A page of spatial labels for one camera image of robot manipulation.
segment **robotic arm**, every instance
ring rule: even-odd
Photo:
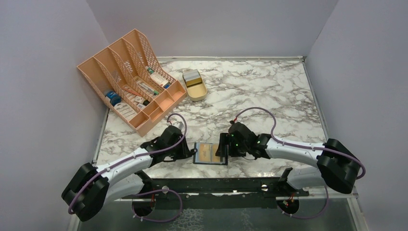
[[[311,167],[295,170],[288,168],[280,178],[251,178],[247,183],[242,179],[241,184],[231,185],[228,181],[237,179],[227,179],[224,182],[222,180],[219,182],[220,179],[150,179],[143,172],[144,169],[160,162],[189,158],[196,152],[187,147],[186,131],[187,125],[184,134],[177,127],[169,126],[160,137],[143,143],[127,156],[96,167],[90,163],[81,166],[62,193],[63,200],[69,205],[69,213],[75,213],[81,221],[86,221],[95,216],[104,204],[132,194],[146,194],[145,192],[154,190],[155,186],[161,187],[162,182],[165,182],[163,185],[167,185],[167,188],[185,193],[183,207],[189,207],[188,193],[206,194],[205,200],[208,201],[208,194],[223,193],[226,196],[232,191],[251,193],[245,197],[245,200],[248,200],[248,203],[243,205],[245,207],[276,207],[276,204],[274,206],[266,204],[263,199],[272,198],[271,203],[276,203],[275,198],[278,196],[288,196],[295,192],[299,193],[298,195],[308,195],[301,190],[303,187],[321,185],[327,185],[341,193],[350,193],[355,180],[358,179],[361,163],[337,140],[329,139],[326,143],[285,141],[272,134],[255,135],[240,122],[232,122],[228,133],[220,134],[217,155],[227,158],[245,156],[249,153],[255,158],[282,158],[305,163]],[[166,161],[166,157],[170,157],[172,161]],[[191,180],[195,183],[199,180],[206,181],[209,189],[188,188],[188,185],[193,185],[188,184]],[[165,198],[164,203],[167,201],[171,204],[167,194],[161,194],[156,199],[159,200],[160,196]],[[215,200],[233,198],[234,195],[214,197]]]

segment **plastic organizer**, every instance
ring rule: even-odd
[[[164,77],[170,86],[164,89],[154,82],[145,66],[151,67]],[[78,69],[102,101],[140,136],[146,135],[186,97],[186,91],[181,83],[161,68],[146,36],[135,29],[81,63]],[[159,94],[154,96],[139,87],[138,81],[147,84]],[[139,93],[150,103],[143,109],[138,108],[137,103],[133,101],[135,95],[123,88]],[[104,96],[103,93],[107,90],[114,90],[123,102],[129,104],[137,112],[137,115],[127,121]]]

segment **gray wall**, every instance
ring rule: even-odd
[[[371,230],[408,226],[407,12],[407,0],[339,0],[306,59],[330,135],[367,167]]]
[[[307,55],[337,0],[87,0],[109,42],[136,28],[158,56]]]
[[[84,0],[1,1],[0,31],[0,230],[66,230],[106,108],[76,65],[108,44]]]

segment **tabletop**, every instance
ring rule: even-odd
[[[275,135],[292,141],[324,142],[319,113],[300,60],[211,60],[161,62],[162,68],[182,82],[182,73],[197,69],[208,89],[206,99],[184,99],[173,112],[187,121],[189,149],[195,142],[218,143],[227,132],[229,121],[245,108],[258,106],[270,110],[277,119]],[[269,133],[272,118],[263,111],[250,110],[238,121],[255,134]],[[140,137],[115,113],[109,112],[97,165],[123,157],[143,142],[160,136],[169,124],[162,119],[146,136]],[[151,178],[226,178],[274,177],[287,167],[304,164],[283,159],[246,160],[229,158],[227,166],[197,165],[193,159],[159,163],[145,172]]]

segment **white marble surface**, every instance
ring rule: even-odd
[[[241,110],[260,106],[277,118],[275,135],[293,141],[325,141],[320,118],[300,61],[171,61],[162,67],[182,80],[182,72],[198,69],[208,88],[207,98],[182,101],[173,112],[187,120],[187,142],[218,143],[219,134],[228,131],[229,121]],[[272,118],[262,111],[248,111],[240,116],[256,134],[269,133]],[[111,162],[134,151],[145,141],[159,136],[168,126],[163,119],[145,137],[140,137],[114,113],[110,112],[97,164]],[[280,176],[287,167],[304,165],[282,159],[245,160],[229,158],[227,166],[195,165],[192,158],[160,163],[145,170],[152,178],[268,177]]]

